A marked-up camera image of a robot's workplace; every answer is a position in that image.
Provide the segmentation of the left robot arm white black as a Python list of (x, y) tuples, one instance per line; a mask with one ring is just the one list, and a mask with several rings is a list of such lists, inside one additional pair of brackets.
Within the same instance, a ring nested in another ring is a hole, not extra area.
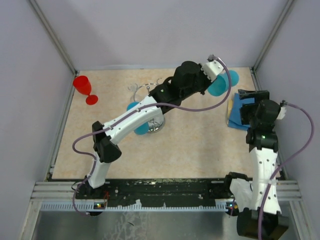
[(118, 145), (128, 134), (174, 108), (189, 111), (181, 106), (182, 101), (195, 93), (205, 94), (222, 71), (228, 72), (227, 66), (214, 55), (210, 55), (205, 64), (185, 61), (175, 69), (172, 76), (167, 77), (121, 116), (106, 123), (93, 123), (92, 132), (89, 133), (93, 138), (94, 153), (90, 155), (93, 165), (83, 180), (86, 188), (95, 190), (105, 184), (111, 163), (122, 155)]

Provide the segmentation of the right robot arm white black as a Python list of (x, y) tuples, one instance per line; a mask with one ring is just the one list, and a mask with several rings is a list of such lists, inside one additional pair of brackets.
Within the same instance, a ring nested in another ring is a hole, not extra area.
[(229, 214), (236, 215), (237, 234), (260, 240), (278, 240), (289, 228), (278, 201), (276, 169), (279, 141), (277, 120), (286, 115), (282, 103), (270, 99), (267, 90), (238, 91), (241, 123), (247, 125), (246, 143), (253, 166), (252, 181), (243, 173), (230, 172), (225, 188), (233, 196)]

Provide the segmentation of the red wine glass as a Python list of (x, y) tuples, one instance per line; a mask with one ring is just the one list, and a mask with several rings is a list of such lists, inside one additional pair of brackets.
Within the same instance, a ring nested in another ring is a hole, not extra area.
[(87, 105), (95, 105), (98, 102), (98, 96), (91, 94), (92, 85), (87, 76), (80, 75), (75, 77), (72, 84), (80, 94), (86, 96), (85, 102)]

